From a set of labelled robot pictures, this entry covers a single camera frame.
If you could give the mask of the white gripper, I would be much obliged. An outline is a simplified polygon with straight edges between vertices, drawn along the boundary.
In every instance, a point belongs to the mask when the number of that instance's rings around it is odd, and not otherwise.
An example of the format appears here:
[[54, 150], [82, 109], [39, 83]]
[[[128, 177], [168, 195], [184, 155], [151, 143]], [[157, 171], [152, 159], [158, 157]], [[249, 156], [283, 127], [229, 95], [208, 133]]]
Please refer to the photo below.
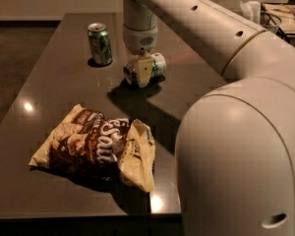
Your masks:
[[[149, 30], [129, 29], [123, 26], [123, 40], [126, 48], [133, 55], [143, 55], [150, 53], [157, 44], [158, 28]], [[153, 58], [151, 56], [140, 58], [137, 61], [137, 82], [140, 88], [148, 85], [153, 67]]]

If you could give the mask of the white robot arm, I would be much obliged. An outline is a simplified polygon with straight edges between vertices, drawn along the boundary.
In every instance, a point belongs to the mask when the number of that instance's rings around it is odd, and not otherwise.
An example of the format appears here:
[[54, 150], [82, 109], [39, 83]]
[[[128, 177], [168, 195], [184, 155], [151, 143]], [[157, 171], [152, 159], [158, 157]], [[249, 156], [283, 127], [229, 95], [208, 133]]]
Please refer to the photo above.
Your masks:
[[295, 48], [209, 0], [134, 0], [227, 85], [176, 137], [185, 236], [295, 236]]

